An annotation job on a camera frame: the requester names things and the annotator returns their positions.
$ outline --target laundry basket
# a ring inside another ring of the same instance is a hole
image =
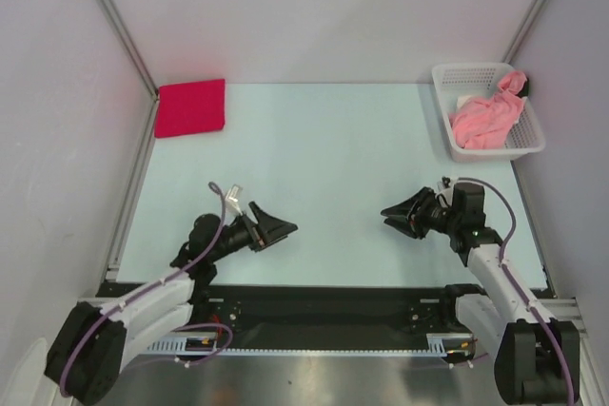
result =
[[[519,122],[510,130],[502,149],[463,149],[455,142],[448,115],[457,110],[457,99],[462,95],[491,97],[497,91],[499,80],[512,70],[514,68],[507,64],[490,62],[442,64],[433,68],[436,101],[442,113],[443,125],[454,161],[513,161],[525,154],[539,152],[545,148],[543,132],[528,100]]]

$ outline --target metal floor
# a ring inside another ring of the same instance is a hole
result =
[[[100,406],[502,406],[489,359],[220,357],[124,372]]]

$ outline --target white table surface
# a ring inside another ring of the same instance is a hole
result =
[[[223,131],[155,141],[117,280],[148,281],[167,270],[197,216],[219,214],[207,189],[215,181],[224,191],[241,185],[242,203],[255,200],[300,227],[263,252],[219,261],[216,284],[477,282],[445,235],[411,240],[379,214],[442,176],[481,178],[504,193],[519,224],[508,256],[530,287],[545,288],[511,164],[453,162],[433,87],[227,85]],[[485,212],[504,235],[509,217],[490,191]]]

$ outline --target pink cloth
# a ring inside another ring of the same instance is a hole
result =
[[[490,99],[472,97],[462,108],[449,115],[455,141],[465,149],[503,148],[507,134],[524,109],[524,101],[518,94],[526,76],[521,71],[505,75]]]

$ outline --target cable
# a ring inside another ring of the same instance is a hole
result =
[[[218,329],[218,332],[225,330],[226,333],[228,334],[228,341],[225,342],[222,345],[222,347],[217,348],[215,351],[211,352],[209,355],[203,356],[198,360],[186,361],[184,363],[181,363],[181,360],[179,360],[178,358],[157,357],[157,358],[143,361],[141,363],[136,363],[134,365],[128,365],[124,371],[131,371],[136,368],[142,368],[143,366],[150,365],[152,363],[156,363],[157,361],[173,361],[173,362],[181,363],[185,368],[188,368],[190,366],[198,366],[202,363],[205,363],[206,361],[211,360],[212,358],[217,357],[221,352],[225,351],[228,346],[230,346],[230,343],[232,342],[232,339],[233,339],[232,330],[230,329],[230,327],[228,325],[224,325],[223,323],[220,323],[220,322],[193,323],[191,325],[185,325],[184,327],[176,328],[173,331],[174,332],[183,332],[185,330],[195,330],[195,329],[199,329],[199,328],[216,328],[216,329]]]
[[[116,306],[111,308],[107,313],[105,313],[103,316],[101,316],[98,320],[95,321],[95,323],[93,323],[89,327],[89,329],[87,330],[85,335],[82,337],[82,339],[80,341],[78,341],[78,344],[76,344],[76,347],[74,347],[74,350],[69,355],[68,361],[66,362],[66,366],[64,367],[64,371],[62,372],[61,377],[59,378],[59,392],[61,393],[61,395],[63,397],[65,397],[65,398],[69,397],[68,392],[66,392],[66,382],[68,380],[69,370],[71,370],[72,366],[74,365],[74,361],[76,360],[76,358],[78,357],[80,352],[83,350],[83,347],[85,346],[85,344],[87,344],[87,341],[89,341],[91,339],[91,337],[93,335],[95,335],[95,332],[97,332],[97,329],[106,320],[108,320],[109,318],[114,316],[116,313],[121,312],[125,308],[125,306],[129,306],[134,301],[139,300],[141,297],[143,297],[148,292],[151,292],[152,290],[155,290],[157,287],[160,287],[172,280],[175,280],[180,275],[182,275],[183,273],[188,271],[195,264],[197,264],[199,261],[201,261],[201,259],[203,257],[205,257],[209,253],[209,251],[211,251],[213,246],[216,244],[216,242],[220,238],[220,234],[222,233],[222,229],[225,224],[226,202],[225,202],[224,194],[222,193],[222,190],[216,183],[212,182],[212,183],[209,183],[208,185],[209,185],[209,189],[211,189],[212,192],[214,192],[215,194],[218,194],[218,196],[220,197],[220,203],[222,205],[222,213],[220,215],[220,224],[218,225],[218,229],[216,230],[216,233],[214,234],[213,238],[211,239],[211,242],[209,242],[209,245],[204,249],[204,251],[201,254],[199,254],[199,256],[197,256],[193,261],[189,262],[182,269],[168,275],[167,277],[165,277],[163,279],[157,280],[157,281],[149,284],[147,287],[142,289],[140,292],[132,295],[131,297],[128,297],[123,303],[121,303],[120,305],[117,304]]]
[[[510,281],[510,283],[512,284],[512,286],[518,293],[518,295],[521,296],[522,300],[526,304],[527,309],[531,312],[533,317],[539,323],[539,325],[543,329],[543,332],[546,334],[548,339],[550,339],[550,343],[552,344],[552,347],[554,348],[554,352],[556,353],[556,356],[559,359],[560,370],[562,371],[562,376],[564,377],[564,382],[567,387],[567,406],[574,406],[575,405],[575,392],[574,392],[574,388],[573,388],[573,379],[571,378],[571,372],[569,371],[569,365],[567,364],[567,360],[564,357],[564,353],[562,352],[562,349],[560,348],[559,342],[557,341],[556,337],[552,333],[552,330],[550,330],[550,327],[548,327],[547,323],[545,323],[545,321],[543,320],[543,317],[541,316],[540,312],[535,307],[535,304],[531,302],[531,300],[526,295],[526,292],[524,292],[524,289],[518,283],[516,278],[514,278],[514,275],[510,271],[507,264],[503,263],[503,259],[505,258],[505,248],[507,246],[507,243],[512,239],[512,236],[514,235],[514,232],[516,231],[516,214],[514,213],[514,209],[510,205],[509,201],[507,201],[507,199],[503,196],[503,194],[501,194],[501,192],[494,185],[492,185],[486,181],[479,180],[477,178],[458,178],[457,179],[457,183],[464,183],[464,182],[481,184],[481,185],[491,189],[501,199],[501,201],[507,208],[507,211],[510,213],[510,218],[512,220],[512,226],[510,227],[509,232],[507,232],[507,235],[505,236],[505,239],[503,240],[503,243],[501,244],[501,247],[499,249],[500,267],[501,267],[501,270],[503,271],[503,274],[505,274],[507,279]]]

